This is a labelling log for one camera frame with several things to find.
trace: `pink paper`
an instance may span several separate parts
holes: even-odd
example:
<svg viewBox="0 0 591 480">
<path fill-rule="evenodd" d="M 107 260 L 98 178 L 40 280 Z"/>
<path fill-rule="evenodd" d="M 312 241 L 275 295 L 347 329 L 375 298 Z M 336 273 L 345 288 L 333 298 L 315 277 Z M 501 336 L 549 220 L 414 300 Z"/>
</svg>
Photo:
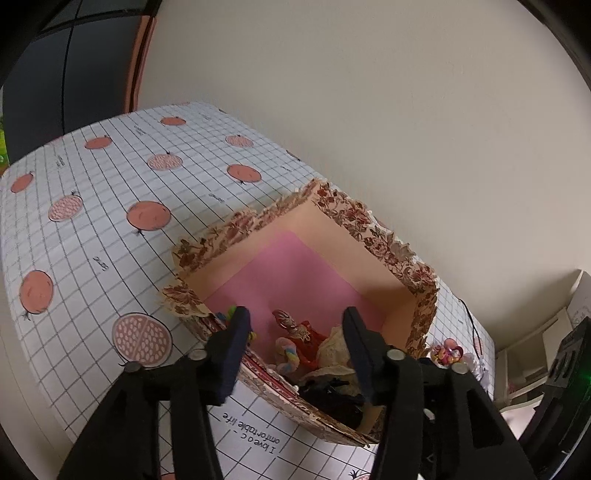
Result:
<svg viewBox="0 0 591 480">
<path fill-rule="evenodd" d="M 271 312 L 285 310 L 296 322 L 309 320 L 328 335 L 340 325 L 345 308 L 355 306 L 370 330 L 380 331 L 385 315 L 361 296 L 318 253 L 293 232 L 283 232 L 206 300 L 213 312 L 225 313 L 231 305 L 251 312 L 257 339 L 252 348 L 274 363 L 276 338 L 285 330 Z"/>
</svg>

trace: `floral patterned box edge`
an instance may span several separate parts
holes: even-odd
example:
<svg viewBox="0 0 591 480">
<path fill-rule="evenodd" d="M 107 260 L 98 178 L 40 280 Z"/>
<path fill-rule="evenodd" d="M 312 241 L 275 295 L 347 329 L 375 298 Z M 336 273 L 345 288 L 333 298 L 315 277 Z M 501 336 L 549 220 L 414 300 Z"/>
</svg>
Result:
<svg viewBox="0 0 591 480">
<path fill-rule="evenodd" d="M 181 240 L 173 248 L 173 257 L 178 265 L 177 282 L 162 290 L 164 303 L 200 339 L 207 340 L 213 332 L 223 329 L 222 322 L 214 317 L 184 279 L 232 245 L 307 200 L 312 200 L 325 215 L 362 242 L 416 297 L 411 333 L 405 349 L 415 358 L 423 356 L 426 351 L 425 337 L 436 314 L 437 286 L 433 270 L 417 261 L 408 244 L 400 242 L 392 231 L 383 227 L 363 203 L 318 179 L 277 200 L 261 213 L 250 209 L 235 213 L 223 225 L 210 228 L 199 244 Z M 375 442 L 302 400 L 288 382 L 268 369 L 250 349 L 242 360 L 239 379 L 287 417 L 323 440 L 346 445 Z"/>
</svg>

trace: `open box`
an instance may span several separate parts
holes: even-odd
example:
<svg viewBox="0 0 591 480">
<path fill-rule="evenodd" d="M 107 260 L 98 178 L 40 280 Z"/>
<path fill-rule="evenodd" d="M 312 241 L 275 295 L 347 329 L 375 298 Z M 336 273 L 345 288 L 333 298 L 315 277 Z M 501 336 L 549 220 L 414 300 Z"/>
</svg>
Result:
<svg viewBox="0 0 591 480">
<path fill-rule="evenodd" d="M 198 244 L 173 248 L 177 284 L 165 303 L 189 330 L 206 340 L 224 328 L 212 311 L 244 305 L 257 338 L 243 358 L 239 379 L 318 437 L 347 445 L 375 441 L 367 434 L 380 409 L 366 406 L 352 430 L 300 398 L 267 363 L 285 336 L 271 312 L 310 321 L 324 335 L 340 325 L 348 306 L 368 328 L 412 356 L 422 356 L 436 312 L 432 269 L 414 259 L 365 205 L 328 183 L 312 180 L 261 213 L 244 210 L 212 227 Z"/>
</svg>

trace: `grid patterned tablecloth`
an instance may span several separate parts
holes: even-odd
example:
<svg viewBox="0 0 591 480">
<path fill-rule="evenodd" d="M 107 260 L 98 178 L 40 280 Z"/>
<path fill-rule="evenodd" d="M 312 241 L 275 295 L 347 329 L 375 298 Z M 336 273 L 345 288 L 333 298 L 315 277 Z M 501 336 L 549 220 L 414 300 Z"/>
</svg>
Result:
<svg viewBox="0 0 591 480">
<path fill-rule="evenodd" d="M 182 117 L 186 124 L 163 125 L 165 116 Z M 111 145 L 85 148 L 86 141 L 103 135 L 112 139 Z M 229 135 L 247 137 L 253 146 L 232 146 L 226 141 Z M 152 170 L 147 160 L 166 152 L 180 157 L 182 167 Z M 262 180 L 238 182 L 226 171 L 231 164 L 255 168 Z M 13 182 L 28 172 L 33 182 L 21 192 L 11 192 Z M 207 227 L 246 206 L 260 210 L 313 177 L 322 176 L 243 123 L 196 102 L 89 125 L 10 167 L 0 180 L 0 232 L 11 313 L 39 389 L 72 441 L 122 370 L 111 339 L 117 318 L 143 312 L 165 324 L 173 339 L 167 364 L 194 348 L 195 338 L 158 301 L 157 290 L 173 279 L 173 244 L 182 237 L 199 238 Z M 73 192 L 82 198 L 82 210 L 72 220 L 49 220 L 50 206 Z M 126 213 L 142 200 L 166 205 L 172 213 L 170 223 L 138 235 Z M 55 288 L 47 311 L 26 317 L 19 289 L 31 270 L 46 272 Z M 473 351 L 464 307 L 440 280 L 439 286 L 430 340 L 453 337 Z M 494 378 L 493 342 L 478 321 L 476 328 L 485 365 Z M 210 414 L 222 470 L 229 479 L 349 480 L 372 465 L 374 447 L 337 446 L 316 439 L 240 382 L 228 402 Z M 272 453 L 253 447 L 224 416 L 240 417 L 280 443 Z M 171 472 L 165 404 L 160 436 L 162 470 Z"/>
</svg>

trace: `white wall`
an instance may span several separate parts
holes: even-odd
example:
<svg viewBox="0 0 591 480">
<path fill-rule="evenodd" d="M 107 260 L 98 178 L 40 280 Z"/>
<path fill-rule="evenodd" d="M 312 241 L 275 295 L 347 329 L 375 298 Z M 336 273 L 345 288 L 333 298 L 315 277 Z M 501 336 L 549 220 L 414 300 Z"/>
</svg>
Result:
<svg viewBox="0 0 591 480">
<path fill-rule="evenodd" d="M 139 103 L 189 99 L 364 200 L 498 346 L 591 268 L 591 93 L 517 0 L 165 0 Z"/>
</svg>

